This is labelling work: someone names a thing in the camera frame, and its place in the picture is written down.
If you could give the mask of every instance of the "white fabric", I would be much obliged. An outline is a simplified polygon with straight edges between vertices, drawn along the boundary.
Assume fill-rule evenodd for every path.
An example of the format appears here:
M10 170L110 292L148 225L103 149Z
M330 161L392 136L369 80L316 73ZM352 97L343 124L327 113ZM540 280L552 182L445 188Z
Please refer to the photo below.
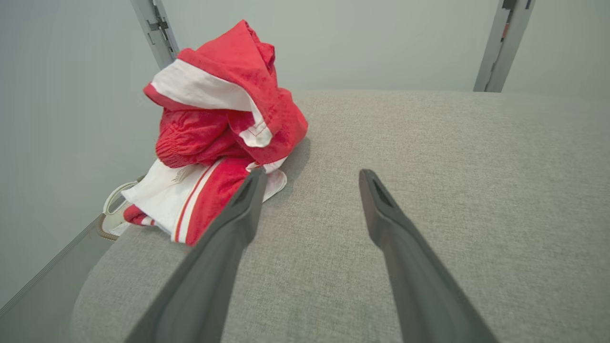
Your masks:
M276 171L279 167L282 166L282 164L284 163L284 161L286 161L287 158L288 158L288 156L284 157L283 159L277 160L275 162L263 164L265 173L269 174L269 173L273 173L274 171ZM257 167L260 167L260 164L258 164L256 162L252 162L252 163L248 164L248 166L246 167L246 170L249 173L252 171L252 169L257 168Z
M167 167L160 160L156 160L140 183L122 191L123 196L130 203L135 204L142 212L147 214L165 232L170 234L171 240L185 243L188 223L195 203L205 186L209 175L222 160L216 161L210 167L194 165L192 171L180 183L172 182L181 168ZM267 186L263 201L286 186L287 178L281 170L275 170L267 177ZM178 221L180 223L179 237L175 237Z
M158 72L151 82L157 93L173 101L202 109L232 109L252 112L254 124L240 132L250 147L264 148L273 134L258 107L243 87L218 78L183 60Z

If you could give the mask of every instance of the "red fabric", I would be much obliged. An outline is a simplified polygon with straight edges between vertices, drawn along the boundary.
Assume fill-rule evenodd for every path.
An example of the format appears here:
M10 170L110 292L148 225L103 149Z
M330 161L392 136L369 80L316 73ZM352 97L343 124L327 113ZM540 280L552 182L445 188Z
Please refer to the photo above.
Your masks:
M187 245L194 245L203 235L209 224L229 203L233 194L248 176L248 158L227 158L210 175L199 194L188 224Z
M248 174L246 166L252 162L270 164L287 157L305 136L307 121L292 101L290 92L278 87L273 45L261 42L246 21L240 21L227 33L195 51L183 50L178 59L205 73L194 73L184 64L174 65L173 68L170 65L161 71L165 74L159 78L159 82L164 83L156 84L157 87L164 87L162 90L156 88L155 81L144 88L144 93L151 100L164 107L156 145L157 156L171 168L190 164L211 165L219 158L225 158L204 184L190 218L185 219L188 220L186 244L193 245L241 186ZM241 87L264 122L252 128L255 124L253 113L235 110L243 109L240 108L242 105L230 107L233 109L204 109L191 105L202 102L183 100L196 96L205 98L213 93L206 93L205 82L197 82L200 75L205 80L215 76ZM185 89L174 89L173 85ZM265 125L272 138L264 147L250 147L240 137L240 133L246 130L256 137L269 137L268 131L265 131L266 135L258 136ZM182 214L173 232L176 241L181 227L185 227L181 226ZM125 211L125 219L132 223L141 224L145 217L146 214L135 205Z
M262 43L246 21L196 51L183 50L178 59L244 88L273 139L265 148L246 146L239 133L254 124L251 112L199 109L169 99L149 84L146 95L165 107L156 152L168 167L207 164L222 156L251 156L259 164L267 164L288 156L305 136L307 121L290 92L278 88L273 45ZM240 155L232 143L245 153Z
M123 218L125 218L126 221L136 225L142 225L142 220L146 217L147 215L136 205L130 205L123 212Z

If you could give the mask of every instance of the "red and white clothing pile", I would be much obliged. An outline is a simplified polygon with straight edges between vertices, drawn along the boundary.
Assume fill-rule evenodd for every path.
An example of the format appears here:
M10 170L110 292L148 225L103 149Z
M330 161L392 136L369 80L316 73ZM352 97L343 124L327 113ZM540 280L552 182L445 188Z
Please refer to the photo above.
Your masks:
M127 221L156 225L193 245L250 170L268 173L265 200L286 184L278 168L307 132L290 92L278 87L274 47L245 21L196 51L185 49L144 88L163 106L159 158L122 192Z

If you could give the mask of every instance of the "gray fabric surface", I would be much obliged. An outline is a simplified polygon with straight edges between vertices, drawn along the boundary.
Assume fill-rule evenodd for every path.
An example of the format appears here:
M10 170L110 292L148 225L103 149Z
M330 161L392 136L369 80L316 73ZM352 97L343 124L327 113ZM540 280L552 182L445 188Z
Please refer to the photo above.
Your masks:
M224 342L400 342L357 175L373 169L502 342L610 341L610 106L496 93L296 93L310 123L263 206ZM131 229L74 308L127 335L184 256Z

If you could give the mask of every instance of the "metal frame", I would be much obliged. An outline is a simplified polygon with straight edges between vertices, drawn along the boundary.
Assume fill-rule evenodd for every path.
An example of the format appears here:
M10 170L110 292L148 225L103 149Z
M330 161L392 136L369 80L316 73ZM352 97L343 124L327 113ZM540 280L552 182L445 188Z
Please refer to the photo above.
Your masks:
M500 0L498 3L474 92L502 92L536 0L511 1L514 2L514 7L510 18L510 10L503 8L506 2L507 0ZM509 29L504 40L501 41L507 20Z
M174 62L179 48L160 0L131 0L135 15L159 69Z

